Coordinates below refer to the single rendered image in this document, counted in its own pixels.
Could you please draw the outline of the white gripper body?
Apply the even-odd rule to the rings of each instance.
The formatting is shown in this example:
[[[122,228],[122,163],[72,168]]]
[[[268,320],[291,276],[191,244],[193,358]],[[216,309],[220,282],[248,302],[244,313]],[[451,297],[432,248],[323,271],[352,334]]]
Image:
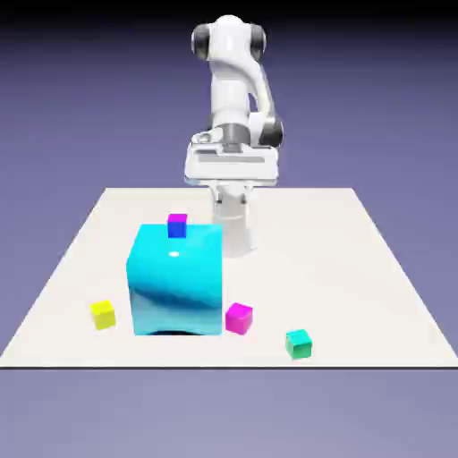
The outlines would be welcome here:
[[[241,144],[240,152],[224,152],[222,143],[190,144],[184,164],[185,181],[193,185],[242,182],[273,186],[279,176],[278,150]]]

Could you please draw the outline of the small purple cube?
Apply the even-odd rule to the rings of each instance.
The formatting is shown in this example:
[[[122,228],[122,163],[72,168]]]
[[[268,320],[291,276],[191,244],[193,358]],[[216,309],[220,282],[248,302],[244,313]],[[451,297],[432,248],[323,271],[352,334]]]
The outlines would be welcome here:
[[[169,238],[185,238],[187,234],[187,214],[169,214],[167,218],[167,235]]]

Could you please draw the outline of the small magenta cube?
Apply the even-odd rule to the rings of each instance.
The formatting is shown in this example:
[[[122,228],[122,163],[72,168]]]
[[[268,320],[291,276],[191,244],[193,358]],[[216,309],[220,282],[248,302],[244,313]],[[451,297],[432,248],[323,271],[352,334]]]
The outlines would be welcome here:
[[[253,320],[253,308],[235,302],[225,313],[225,330],[237,335],[245,335]]]

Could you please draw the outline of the small green cube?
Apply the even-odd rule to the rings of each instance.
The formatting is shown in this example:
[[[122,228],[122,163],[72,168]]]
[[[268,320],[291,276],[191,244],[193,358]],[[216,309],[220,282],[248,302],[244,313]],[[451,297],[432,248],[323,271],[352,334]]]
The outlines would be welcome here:
[[[289,331],[285,336],[285,348],[293,360],[306,359],[312,353],[312,340],[305,329]]]

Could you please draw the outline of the small yellow cube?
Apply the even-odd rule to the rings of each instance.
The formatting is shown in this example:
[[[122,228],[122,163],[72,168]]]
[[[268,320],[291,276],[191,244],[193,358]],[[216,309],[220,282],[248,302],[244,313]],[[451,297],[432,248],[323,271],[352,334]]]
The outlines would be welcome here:
[[[110,301],[92,303],[90,310],[96,330],[115,326],[115,309]]]

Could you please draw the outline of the large cyan box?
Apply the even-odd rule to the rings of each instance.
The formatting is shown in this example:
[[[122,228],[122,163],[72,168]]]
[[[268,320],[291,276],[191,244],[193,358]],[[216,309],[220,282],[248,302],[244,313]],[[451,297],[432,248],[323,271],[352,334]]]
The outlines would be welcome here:
[[[142,225],[126,261],[135,335],[219,335],[223,316],[222,227]]]

